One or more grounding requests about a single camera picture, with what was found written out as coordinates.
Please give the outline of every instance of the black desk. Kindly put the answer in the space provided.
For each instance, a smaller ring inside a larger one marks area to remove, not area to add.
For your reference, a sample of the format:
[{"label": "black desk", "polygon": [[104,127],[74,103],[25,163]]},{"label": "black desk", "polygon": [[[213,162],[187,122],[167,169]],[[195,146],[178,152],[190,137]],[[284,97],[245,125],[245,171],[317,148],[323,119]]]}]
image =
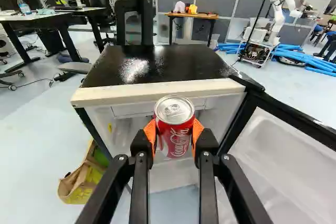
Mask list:
[{"label": "black desk", "polygon": [[219,79],[236,72],[205,45],[107,46],[82,87]]},{"label": "black desk", "polygon": [[20,40],[16,36],[15,32],[12,29],[12,25],[16,27],[24,26],[25,28],[55,28],[58,29],[63,42],[66,45],[70,57],[73,61],[80,62],[80,56],[77,53],[77,50],[71,40],[71,37],[68,33],[68,20],[72,16],[71,13],[56,13],[51,15],[36,15],[31,14],[28,16],[0,16],[0,23],[3,25],[9,39],[13,43],[15,49],[23,59],[23,62],[5,70],[6,73],[13,72],[23,66],[28,65],[34,61],[40,59],[40,57],[30,58],[27,54],[25,48],[22,46]]},{"label": "black desk", "polygon": [[74,16],[85,16],[91,24],[94,38],[96,39],[99,52],[103,52],[104,44],[100,36],[100,31],[97,24],[97,17],[108,15],[108,9],[106,7],[84,7],[81,10],[55,10],[57,13],[70,12]]}]

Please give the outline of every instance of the spray bottle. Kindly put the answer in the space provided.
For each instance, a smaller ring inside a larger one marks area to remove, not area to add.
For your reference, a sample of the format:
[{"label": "spray bottle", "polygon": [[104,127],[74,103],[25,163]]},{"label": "spray bottle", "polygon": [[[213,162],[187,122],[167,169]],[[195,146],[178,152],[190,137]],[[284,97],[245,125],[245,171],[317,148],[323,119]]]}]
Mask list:
[{"label": "spray bottle", "polygon": [[31,14],[31,9],[23,0],[17,0],[17,5],[24,16]]}]

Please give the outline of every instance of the coca-cola logo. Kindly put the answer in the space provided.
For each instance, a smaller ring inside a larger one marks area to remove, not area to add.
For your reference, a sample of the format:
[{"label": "coca-cola logo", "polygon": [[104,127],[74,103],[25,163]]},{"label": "coca-cola logo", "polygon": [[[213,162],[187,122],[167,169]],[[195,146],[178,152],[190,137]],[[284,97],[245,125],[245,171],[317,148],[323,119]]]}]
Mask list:
[{"label": "coca-cola logo", "polygon": [[174,144],[174,151],[171,153],[175,157],[181,157],[186,152],[186,147],[190,140],[190,129],[184,129],[177,132],[173,128],[170,129],[170,141]]}]

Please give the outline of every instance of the wheel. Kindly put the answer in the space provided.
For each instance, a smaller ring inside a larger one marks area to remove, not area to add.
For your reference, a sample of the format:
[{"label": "wheel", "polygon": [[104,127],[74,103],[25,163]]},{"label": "wheel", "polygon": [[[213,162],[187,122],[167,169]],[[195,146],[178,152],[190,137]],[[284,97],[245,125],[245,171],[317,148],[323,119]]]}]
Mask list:
[{"label": "wheel", "polygon": [[9,90],[12,90],[12,91],[15,91],[15,90],[17,89],[17,86],[15,86],[15,85],[10,85],[10,86],[8,86],[8,89],[9,89]]}]

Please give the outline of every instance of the wooden table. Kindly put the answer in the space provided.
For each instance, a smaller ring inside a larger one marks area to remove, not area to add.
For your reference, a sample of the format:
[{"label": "wooden table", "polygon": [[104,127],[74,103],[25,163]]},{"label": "wooden table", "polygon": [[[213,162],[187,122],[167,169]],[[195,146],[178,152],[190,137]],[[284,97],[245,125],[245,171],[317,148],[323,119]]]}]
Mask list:
[{"label": "wooden table", "polygon": [[210,41],[212,37],[212,32],[214,30],[214,25],[216,20],[218,19],[217,14],[205,14],[205,13],[198,13],[198,14],[188,14],[188,13],[165,13],[164,15],[169,17],[169,45],[172,44],[173,39],[173,20],[175,18],[201,18],[210,21],[211,27],[209,32],[209,39],[207,46],[210,46]]}]

